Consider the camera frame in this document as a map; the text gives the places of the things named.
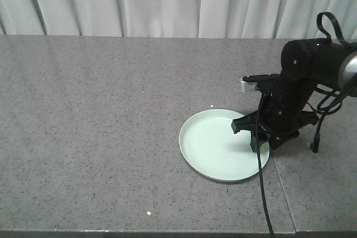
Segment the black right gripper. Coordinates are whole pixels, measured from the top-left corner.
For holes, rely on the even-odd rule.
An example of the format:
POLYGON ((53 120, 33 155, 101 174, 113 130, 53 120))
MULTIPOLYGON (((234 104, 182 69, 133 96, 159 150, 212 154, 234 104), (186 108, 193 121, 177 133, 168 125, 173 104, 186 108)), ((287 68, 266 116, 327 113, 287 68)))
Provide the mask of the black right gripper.
POLYGON ((265 142, 275 150, 297 138, 301 128, 318 122, 315 112, 303 109, 314 91, 314 82, 291 82, 278 74, 246 76, 245 81, 257 82, 262 96, 257 111, 233 119, 231 128, 234 134, 250 131, 254 153, 265 142))

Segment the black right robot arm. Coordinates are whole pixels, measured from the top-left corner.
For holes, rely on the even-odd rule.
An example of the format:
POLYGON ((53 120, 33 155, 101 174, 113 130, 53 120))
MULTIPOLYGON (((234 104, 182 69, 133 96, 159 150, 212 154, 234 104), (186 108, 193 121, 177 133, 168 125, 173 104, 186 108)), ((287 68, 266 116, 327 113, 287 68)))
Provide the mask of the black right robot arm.
POLYGON ((356 97, 356 44, 326 38, 294 40, 281 53, 281 72, 244 76, 242 91, 260 91, 258 110, 234 119, 234 133, 251 133, 253 152, 265 142, 272 150, 298 137, 309 124, 317 126, 311 144, 316 153, 327 115, 337 112, 345 97, 356 97))

